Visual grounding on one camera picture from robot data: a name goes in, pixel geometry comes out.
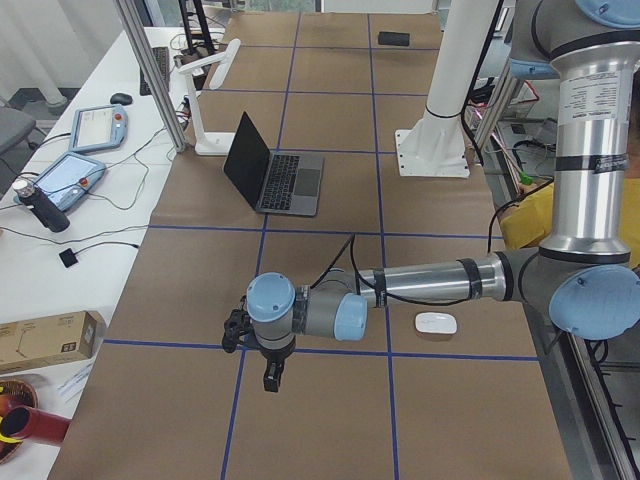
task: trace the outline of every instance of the warning label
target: warning label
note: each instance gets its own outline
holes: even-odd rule
[[[560,84],[558,123],[566,125],[588,120],[615,119],[626,106],[620,98],[620,72],[595,73],[565,80]]]

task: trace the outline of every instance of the gray chair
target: gray chair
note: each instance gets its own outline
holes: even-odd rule
[[[46,137],[46,133],[36,126],[36,119],[31,115],[11,107],[0,106],[0,155],[26,140],[31,150],[38,144],[29,141],[29,134],[37,130]]]

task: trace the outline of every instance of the laptop touchpad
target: laptop touchpad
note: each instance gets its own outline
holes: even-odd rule
[[[302,195],[305,197],[315,197],[318,194],[318,185],[320,184],[321,170],[313,170],[310,168],[300,168],[296,178],[296,186],[293,190],[294,195]]]

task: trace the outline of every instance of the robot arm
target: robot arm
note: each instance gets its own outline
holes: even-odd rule
[[[353,272],[331,270],[317,285],[298,288],[283,275],[263,274],[247,290],[247,310],[234,310],[225,323],[225,350],[258,348],[267,358],[265,389],[277,391],[297,334],[360,340],[367,308],[398,301],[519,301],[591,340],[633,326],[640,282],[626,266],[618,225],[638,29],[635,0],[518,2],[514,74],[548,76],[550,62],[562,82],[553,229],[539,249],[361,272],[352,255]]]

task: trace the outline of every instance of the black bottle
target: black bottle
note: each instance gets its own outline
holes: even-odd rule
[[[12,188],[18,194],[18,200],[49,230],[57,233],[69,226],[67,216],[33,182],[19,178],[13,182]]]

